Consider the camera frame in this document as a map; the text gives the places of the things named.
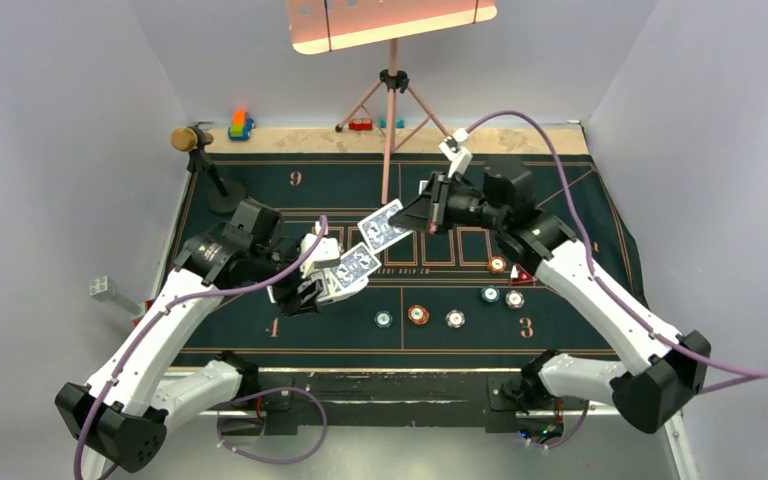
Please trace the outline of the blue playing card deck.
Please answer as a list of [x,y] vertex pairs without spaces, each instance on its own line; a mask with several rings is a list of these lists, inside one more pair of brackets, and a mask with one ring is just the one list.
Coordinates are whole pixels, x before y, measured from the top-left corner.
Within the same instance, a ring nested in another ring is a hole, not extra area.
[[340,263],[324,270],[327,293],[318,301],[321,304],[340,301],[363,289],[363,282],[381,267],[376,254],[366,243],[359,243],[345,252]]

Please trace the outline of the blue backed playing card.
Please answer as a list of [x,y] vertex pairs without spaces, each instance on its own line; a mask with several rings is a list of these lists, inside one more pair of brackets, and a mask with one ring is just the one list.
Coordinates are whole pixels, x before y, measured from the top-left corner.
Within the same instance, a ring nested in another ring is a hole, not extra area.
[[358,223],[364,242],[372,253],[378,254],[385,251],[412,234],[409,229],[392,226],[389,223],[389,219],[402,208],[401,200],[394,199]]

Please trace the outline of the green poker chip stack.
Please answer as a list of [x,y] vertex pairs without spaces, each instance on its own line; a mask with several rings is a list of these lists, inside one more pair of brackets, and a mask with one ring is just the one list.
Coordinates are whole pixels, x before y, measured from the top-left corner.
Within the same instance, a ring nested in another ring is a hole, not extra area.
[[393,324],[393,315],[389,311],[379,311],[374,316],[374,323],[379,328],[389,328]]

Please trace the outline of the green chips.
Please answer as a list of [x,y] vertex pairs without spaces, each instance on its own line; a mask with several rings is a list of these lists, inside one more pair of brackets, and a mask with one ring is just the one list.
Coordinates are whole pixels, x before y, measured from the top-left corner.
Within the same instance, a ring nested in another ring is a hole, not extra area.
[[494,303],[499,300],[500,292],[495,286],[488,285],[481,289],[480,296],[484,302]]

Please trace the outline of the red yellow poker chip stack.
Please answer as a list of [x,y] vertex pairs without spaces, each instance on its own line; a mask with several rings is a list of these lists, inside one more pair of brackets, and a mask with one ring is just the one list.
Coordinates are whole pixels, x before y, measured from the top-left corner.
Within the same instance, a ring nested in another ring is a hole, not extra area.
[[407,317],[414,325],[423,326],[430,320],[430,313],[422,305],[412,305],[407,310]]

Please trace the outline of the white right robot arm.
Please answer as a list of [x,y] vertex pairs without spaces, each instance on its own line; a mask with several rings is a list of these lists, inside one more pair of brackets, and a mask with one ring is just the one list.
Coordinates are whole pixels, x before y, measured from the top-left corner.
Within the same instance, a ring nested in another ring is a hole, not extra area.
[[419,196],[389,218],[394,227],[432,235],[454,227],[491,232],[503,256],[566,300],[614,349],[615,361],[547,350],[500,393],[520,411],[578,397],[614,407],[635,429],[657,432],[702,390],[711,353],[697,331],[680,333],[618,286],[592,258],[591,245],[536,204],[524,164],[492,160],[475,187],[437,172]]

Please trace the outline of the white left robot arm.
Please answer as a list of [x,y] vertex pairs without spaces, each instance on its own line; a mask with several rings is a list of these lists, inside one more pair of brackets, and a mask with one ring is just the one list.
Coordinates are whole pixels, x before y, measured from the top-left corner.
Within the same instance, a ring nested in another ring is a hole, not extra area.
[[232,218],[188,239],[158,296],[118,350],[88,380],[64,384],[55,398],[76,439],[73,474],[106,479],[135,473],[157,455],[167,436],[215,406],[261,406],[256,364],[225,350],[183,379],[163,378],[199,325],[228,297],[269,291],[287,316],[320,309],[324,273],[341,259],[320,216],[288,253],[275,233],[282,216],[257,201],[239,203]]

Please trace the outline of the dark green poker mat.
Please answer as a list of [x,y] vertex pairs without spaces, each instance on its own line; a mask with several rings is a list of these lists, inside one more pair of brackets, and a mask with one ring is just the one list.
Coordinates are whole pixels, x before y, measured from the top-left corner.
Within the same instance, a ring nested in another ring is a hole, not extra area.
[[[445,169],[441,155],[404,154],[391,163],[390,198],[412,201],[419,183]],[[278,209],[286,245],[320,216],[344,248],[362,237],[358,222],[379,207],[382,161],[376,154],[229,154],[221,175],[242,182],[250,197]],[[519,368],[553,349],[611,360],[597,331],[552,289],[521,285],[524,306],[487,303],[481,289],[510,286],[487,270],[498,252],[491,234],[458,228],[446,235],[412,235],[382,253],[381,268],[359,294],[317,314],[286,318],[264,292],[224,300],[196,329],[175,365],[196,368],[231,350],[263,367],[285,368]],[[412,305],[430,313],[423,326],[407,317]],[[462,311],[452,329],[445,316]],[[374,316],[389,311],[393,324]]]

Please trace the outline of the teal toy block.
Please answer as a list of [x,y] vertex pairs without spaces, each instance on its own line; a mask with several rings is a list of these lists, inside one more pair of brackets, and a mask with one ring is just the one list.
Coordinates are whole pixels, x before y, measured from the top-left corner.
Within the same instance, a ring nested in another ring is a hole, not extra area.
[[[387,120],[386,120],[385,118],[381,118],[381,119],[378,121],[378,124],[379,124],[379,127],[380,127],[380,128],[386,128],[386,127],[388,126]],[[405,121],[404,121],[403,119],[398,119],[398,120],[396,120],[396,121],[395,121],[395,127],[396,127],[397,129],[402,129],[402,128],[404,128],[404,127],[405,127]]]

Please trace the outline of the red triangular card marker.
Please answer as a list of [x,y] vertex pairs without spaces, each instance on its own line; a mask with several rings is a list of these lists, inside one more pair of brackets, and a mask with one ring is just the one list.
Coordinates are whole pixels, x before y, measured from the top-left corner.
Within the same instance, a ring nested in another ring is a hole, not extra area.
[[512,266],[509,279],[509,284],[511,286],[533,285],[535,282],[535,278],[520,265],[514,264]]

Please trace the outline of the red toy block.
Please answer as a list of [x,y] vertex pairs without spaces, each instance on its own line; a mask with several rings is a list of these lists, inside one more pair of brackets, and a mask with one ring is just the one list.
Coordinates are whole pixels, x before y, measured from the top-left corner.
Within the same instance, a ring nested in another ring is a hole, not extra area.
[[371,118],[353,118],[348,122],[351,131],[371,131],[374,121]]

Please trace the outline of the colourful toy block car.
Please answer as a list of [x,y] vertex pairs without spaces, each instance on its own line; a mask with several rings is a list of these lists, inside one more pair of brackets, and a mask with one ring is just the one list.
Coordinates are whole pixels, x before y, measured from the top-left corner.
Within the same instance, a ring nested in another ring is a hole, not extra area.
[[232,114],[227,136],[232,141],[247,141],[254,129],[254,121],[246,110],[237,110]]

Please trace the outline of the grey toy brick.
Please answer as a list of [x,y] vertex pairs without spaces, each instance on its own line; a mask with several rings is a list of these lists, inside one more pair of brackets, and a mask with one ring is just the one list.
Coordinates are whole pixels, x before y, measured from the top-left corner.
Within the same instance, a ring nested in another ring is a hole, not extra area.
[[112,302],[131,315],[142,312],[139,304],[118,292],[116,282],[108,276],[93,279],[90,282],[89,295],[98,302]]

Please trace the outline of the pink tripod music stand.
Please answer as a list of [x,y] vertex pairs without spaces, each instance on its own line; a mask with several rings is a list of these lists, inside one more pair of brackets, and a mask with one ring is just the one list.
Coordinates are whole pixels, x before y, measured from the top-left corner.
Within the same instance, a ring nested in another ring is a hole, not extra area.
[[[342,132],[362,111],[367,113],[367,101],[379,90],[386,91],[385,126],[380,128],[384,138],[380,203],[390,200],[390,171],[393,154],[411,140],[427,123],[432,123],[443,135],[449,130],[418,95],[407,72],[399,68],[399,41],[403,38],[488,22],[498,15],[491,0],[463,1],[314,1],[286,2],[289,32],[293,49],[302,55],[318,55],[347,50],[369,44],[387,45],[387,67],[360,97],[334,130]],[[397,97],[407,93],[425,118],[402,139],[396,134]]]

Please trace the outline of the aluminium frame rail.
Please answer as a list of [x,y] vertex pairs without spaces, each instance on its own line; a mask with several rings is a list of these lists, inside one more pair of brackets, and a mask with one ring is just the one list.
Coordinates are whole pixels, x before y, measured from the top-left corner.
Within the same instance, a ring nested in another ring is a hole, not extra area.
[[77,479],[106,479],[167,459],[186,435],[206,437],[236,476],[333,469],[343,479],[695,479],[681,415],[645,434],[618,410],[566,399],[520,412],[491,391],[512,370],[266,369],[213,362],[170,370],[139,408],[107,408],[111,445],[81,440]]

